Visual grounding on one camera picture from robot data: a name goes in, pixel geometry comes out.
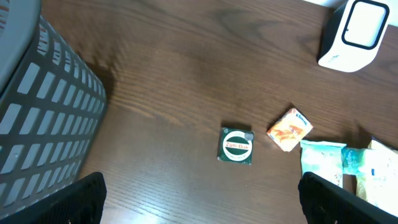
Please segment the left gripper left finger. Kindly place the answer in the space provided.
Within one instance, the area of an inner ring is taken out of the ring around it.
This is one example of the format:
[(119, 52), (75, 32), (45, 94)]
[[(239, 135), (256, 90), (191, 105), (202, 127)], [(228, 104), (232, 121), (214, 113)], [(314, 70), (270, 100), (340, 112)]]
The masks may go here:
[(94, 172), (45, 199), (1, 220), (2, 224), (100, 224), (106, 199), (103, 174)]

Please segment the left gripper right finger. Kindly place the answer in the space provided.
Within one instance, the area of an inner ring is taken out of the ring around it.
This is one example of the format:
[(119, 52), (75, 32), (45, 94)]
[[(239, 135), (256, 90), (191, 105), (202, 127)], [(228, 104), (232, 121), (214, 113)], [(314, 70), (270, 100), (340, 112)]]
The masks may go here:
[(308, 223), (396, 224), (397, 217), (345, 189), (305, 172), (298, 184), (300, 204)]

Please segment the mint green wet wipes pack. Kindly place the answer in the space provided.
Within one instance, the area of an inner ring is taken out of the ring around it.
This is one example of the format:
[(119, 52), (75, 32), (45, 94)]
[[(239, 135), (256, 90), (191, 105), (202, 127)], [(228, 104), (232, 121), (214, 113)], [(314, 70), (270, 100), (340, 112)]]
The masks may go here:
[(344, 143), (301, 140), (302, 175), (313, 172), (343, 188), (343, 162), (341, 150)]

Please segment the cream yellow snack bag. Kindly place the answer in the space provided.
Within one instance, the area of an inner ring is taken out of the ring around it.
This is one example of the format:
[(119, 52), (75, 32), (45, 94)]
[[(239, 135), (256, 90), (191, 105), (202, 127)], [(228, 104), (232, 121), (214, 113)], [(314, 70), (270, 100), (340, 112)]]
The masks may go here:
[(364, 150), (356, 195), (368, 203), (397, 216), (397, 151), (373, 138)]

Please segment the orange Kleenex tissue pack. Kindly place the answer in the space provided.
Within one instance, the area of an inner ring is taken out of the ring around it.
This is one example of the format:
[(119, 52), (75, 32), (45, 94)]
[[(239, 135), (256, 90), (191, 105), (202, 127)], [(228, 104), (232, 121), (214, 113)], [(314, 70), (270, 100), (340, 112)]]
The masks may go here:
[(267, 131), (267, 135), (284, 152), (290, 152), (312, 129), (309, 120), (299, 110), (291, 108)]

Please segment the green Zam-Buk box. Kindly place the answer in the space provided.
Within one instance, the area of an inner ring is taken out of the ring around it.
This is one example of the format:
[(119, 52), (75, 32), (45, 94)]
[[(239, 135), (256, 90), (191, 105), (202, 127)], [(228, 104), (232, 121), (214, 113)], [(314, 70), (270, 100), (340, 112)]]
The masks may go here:
[(222, 127), (218, 143), (217, 159), (223, 162), (251, 165), (254, 149), (254, 133), (242, 129)]

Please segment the teal Kleenex tissue pack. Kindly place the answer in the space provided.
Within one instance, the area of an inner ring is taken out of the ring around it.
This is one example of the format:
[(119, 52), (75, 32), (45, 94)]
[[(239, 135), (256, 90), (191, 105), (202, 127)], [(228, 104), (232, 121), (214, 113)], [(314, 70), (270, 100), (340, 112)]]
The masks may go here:
[(343, 173), (348, 175), (363, 176), (364, 171), (364, 149), (344, 147), (341, 150)]

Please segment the white barcode scanner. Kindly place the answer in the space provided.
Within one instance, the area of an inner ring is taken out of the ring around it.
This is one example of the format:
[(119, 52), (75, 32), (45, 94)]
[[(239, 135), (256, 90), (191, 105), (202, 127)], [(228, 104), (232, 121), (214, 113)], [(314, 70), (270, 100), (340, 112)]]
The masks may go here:
[(387, 1), (344, 2), (324, 27), (318, 64), (346, 73), (370, 64), (378, 53), (390, 14)]

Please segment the grey plastic shopping basket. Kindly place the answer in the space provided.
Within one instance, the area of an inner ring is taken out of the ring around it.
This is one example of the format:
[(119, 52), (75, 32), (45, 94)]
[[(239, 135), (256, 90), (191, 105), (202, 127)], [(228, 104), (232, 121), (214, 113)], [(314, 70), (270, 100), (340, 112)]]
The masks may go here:
[(1, 217), (72, 184), (107, 99), (100, 79), (42, 17), (1, 0)]

